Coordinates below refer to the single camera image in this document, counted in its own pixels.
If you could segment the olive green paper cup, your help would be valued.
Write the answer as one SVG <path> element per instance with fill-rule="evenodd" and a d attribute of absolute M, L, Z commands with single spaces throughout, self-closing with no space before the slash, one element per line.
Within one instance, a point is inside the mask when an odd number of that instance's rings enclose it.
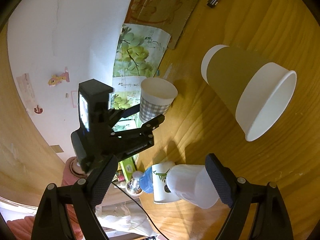
<path fill-rule="evenodd" d="M 295 71 L 223 44 L 206 52 L 201 74 L 234 115 L 247 141 L 258 139 L 275 124 L 297 83 Z"/>

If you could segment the white paper cup leaf print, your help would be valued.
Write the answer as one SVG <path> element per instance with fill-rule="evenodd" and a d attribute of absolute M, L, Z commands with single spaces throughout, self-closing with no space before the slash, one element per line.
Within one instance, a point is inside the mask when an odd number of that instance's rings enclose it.
<path fill-rule="evenodd" d="M 180 200 L 167 186 L 167 174 L 175 163 L 172 161 L 152 165 L 153 202 L 167 204 Z"/>

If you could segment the translucent white plastic cup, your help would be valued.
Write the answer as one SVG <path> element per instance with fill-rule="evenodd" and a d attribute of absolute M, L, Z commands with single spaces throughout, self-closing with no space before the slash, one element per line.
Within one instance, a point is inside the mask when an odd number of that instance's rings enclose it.
<path fill-rule="evenodd" d="M 176 165 L 167 174 L 169 190 L 202 209 L 216 204 L 219 195 L 204 165 Z"/>

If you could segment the grape print paper sheet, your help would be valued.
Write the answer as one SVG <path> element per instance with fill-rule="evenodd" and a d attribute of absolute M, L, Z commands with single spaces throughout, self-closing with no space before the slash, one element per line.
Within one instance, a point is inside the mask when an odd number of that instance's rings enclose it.
<path fill-rule="evenodd" d="M 125 110 L 140 104 L 140 84 L 157 75 L 170 38 L 159 28 L 123 25 L 113 66 L 111 108 Z"/>

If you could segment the grey checkered paper cup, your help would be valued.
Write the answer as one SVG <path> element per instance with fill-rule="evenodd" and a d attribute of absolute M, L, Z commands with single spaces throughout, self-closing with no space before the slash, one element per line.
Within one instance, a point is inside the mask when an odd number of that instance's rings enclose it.
<path fill-rule="evenodd" d="M 169 110 L 173 100 L 178 95 L 177 88 L 165 79 L 150 77 L 141 84 L 139 117 L 147 122 Z"/>

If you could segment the green tissue box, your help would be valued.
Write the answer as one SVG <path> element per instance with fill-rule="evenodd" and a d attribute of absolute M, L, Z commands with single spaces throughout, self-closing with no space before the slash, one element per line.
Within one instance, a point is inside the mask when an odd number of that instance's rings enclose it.
<path fill-rule="evenodd" d="M 120 166 L 121 166 L 121 169 L 122 169 L 122 172 L 123 172 L 123 175 L 124 175 L 126 182 L 129 182 L 129 180 L 132 178 L 133 172 L 136 171 L 136 166 L 133 161 L 133 158 L 129 157 L 125 160 L 122 160 L 120 162 Z"/>

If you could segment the yellow fish wall sticker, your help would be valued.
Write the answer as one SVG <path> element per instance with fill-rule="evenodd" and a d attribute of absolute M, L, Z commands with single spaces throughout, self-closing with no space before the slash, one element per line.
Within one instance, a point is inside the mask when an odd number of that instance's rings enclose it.
<path fill-rule="evenodd" d="M 59 75 L 52 75 L 52 77 L 48 81 L 49 86 L 56 86 L 61 84 L 63 81 L 70 82 L 69 71 L 68 68 L 65 67 L 65 71 Z"/>

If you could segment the red wall sticker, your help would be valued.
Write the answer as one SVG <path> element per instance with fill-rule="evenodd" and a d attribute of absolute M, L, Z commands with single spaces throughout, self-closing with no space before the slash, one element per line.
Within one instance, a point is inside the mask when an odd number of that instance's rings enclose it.
<path fill-rule="evenodd" d="M 34 113 L 42 114 L 43 113 L 43 108 L 40 107 L 39 105 L 37 105 L 36 107 L 34 107 Z"/>

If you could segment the brown cardboard sheet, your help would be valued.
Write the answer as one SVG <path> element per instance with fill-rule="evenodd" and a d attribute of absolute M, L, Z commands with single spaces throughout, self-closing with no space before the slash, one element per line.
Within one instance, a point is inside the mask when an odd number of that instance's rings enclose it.
<path fill-rule="evenodd" d="M 199 0 L 131 0 L 125 23 L 160 28 L 171 35 L 168 48 L 175 49 Z"/>

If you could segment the pink wall note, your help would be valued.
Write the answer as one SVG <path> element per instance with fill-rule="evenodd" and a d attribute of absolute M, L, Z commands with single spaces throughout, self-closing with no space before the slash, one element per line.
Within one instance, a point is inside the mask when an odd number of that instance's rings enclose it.
<path fill-rule="evenodd" d="M 78 107 L 78 91 L 77 90 L 71 91 L 71 99 L 72 99 L 73 108 L 77 108 Z"/>

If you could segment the blue plastic cup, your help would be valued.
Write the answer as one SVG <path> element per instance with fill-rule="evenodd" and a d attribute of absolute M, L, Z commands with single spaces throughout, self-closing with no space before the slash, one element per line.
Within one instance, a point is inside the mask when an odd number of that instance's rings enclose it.
<path fill-rule="evenodd" d="M 148 167 L 139 180 L 140 188 L 145 193 L 153 193 L 152 167 Z"/>

